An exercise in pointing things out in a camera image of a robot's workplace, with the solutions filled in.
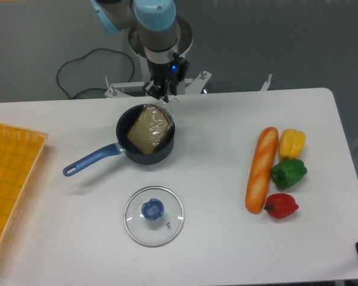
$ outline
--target saucepan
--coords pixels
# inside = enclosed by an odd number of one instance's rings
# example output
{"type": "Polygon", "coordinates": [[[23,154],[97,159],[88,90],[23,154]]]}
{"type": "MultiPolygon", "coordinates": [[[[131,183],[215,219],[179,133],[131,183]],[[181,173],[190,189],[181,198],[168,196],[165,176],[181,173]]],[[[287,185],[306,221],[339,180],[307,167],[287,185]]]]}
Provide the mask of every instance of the saucepan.
{"type": "Polygon", "coordinates": [[[130,160],[138,164],[155,164],[166,158],[174,147],[175,123],[172,118],[169,118],[171,120],[171,127],[165,142],[162,146],[159,146],[154,153],[143,154],[127,138],[128,131],[131,129],[145,106],[145,104],[140,104],[131,107],[124,112],[121,118],[119,118],[116,126],[117,143],[102,147],[77,162],[70,164],[64,168],[63,174],[65,176],[72,176],[105,157],[119,155],[122,152],[124,152],[130,160]]]}

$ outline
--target red bell pepper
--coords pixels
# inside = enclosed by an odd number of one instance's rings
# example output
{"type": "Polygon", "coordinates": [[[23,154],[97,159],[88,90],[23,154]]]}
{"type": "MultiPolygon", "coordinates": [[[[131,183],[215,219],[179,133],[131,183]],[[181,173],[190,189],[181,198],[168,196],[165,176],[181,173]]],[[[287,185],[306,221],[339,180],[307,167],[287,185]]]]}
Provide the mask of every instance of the red bell pepper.
{"type": "Polygon", "coordinates": [[[290,216],[297,209],[298,204],[296,204],[294,198],[284,193],[270,195],[264,206],[264,210],[268,211],[268,214],[276,219],[290,216]]]}

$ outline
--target yellow plastic tray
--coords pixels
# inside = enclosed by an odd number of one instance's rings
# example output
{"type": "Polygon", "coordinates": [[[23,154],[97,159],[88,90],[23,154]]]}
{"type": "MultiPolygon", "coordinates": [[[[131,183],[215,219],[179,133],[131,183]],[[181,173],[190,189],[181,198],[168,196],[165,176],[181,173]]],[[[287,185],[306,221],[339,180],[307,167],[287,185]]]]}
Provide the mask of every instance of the yellow plastic tray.
{"type": "Polygon", "coordinates": [[[0,124],[0,244],[48,134],[0,124]]]}

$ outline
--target blue saucepan handle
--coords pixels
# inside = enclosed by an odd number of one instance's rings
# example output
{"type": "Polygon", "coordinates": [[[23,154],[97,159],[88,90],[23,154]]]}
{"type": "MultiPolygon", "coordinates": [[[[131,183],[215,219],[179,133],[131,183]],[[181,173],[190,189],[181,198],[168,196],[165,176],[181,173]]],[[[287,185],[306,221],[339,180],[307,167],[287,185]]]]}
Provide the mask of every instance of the blue saucepan handle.
{"type": "Polygon", "coordinates": [[[119,155],[123,150],[124,149],[119,145],[119,143],[113,143],[102,147],[77,162],[65,167],[63,174],[67,177],[72,176],[105,157],[119,155]]]}

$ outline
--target glass lid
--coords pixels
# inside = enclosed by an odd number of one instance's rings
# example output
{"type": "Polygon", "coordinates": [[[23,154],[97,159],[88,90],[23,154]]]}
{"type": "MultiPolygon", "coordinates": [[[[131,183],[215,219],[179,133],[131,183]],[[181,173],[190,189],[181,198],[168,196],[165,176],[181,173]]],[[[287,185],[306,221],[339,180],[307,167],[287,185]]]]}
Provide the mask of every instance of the glass lid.
{"type": "Polygon", "coordinates": [[[149,186],[128,200],[124,224],[128,235],[137,243],[158,247],[172,241],[184,223],[184,207],[169,189],[149,186]]]}

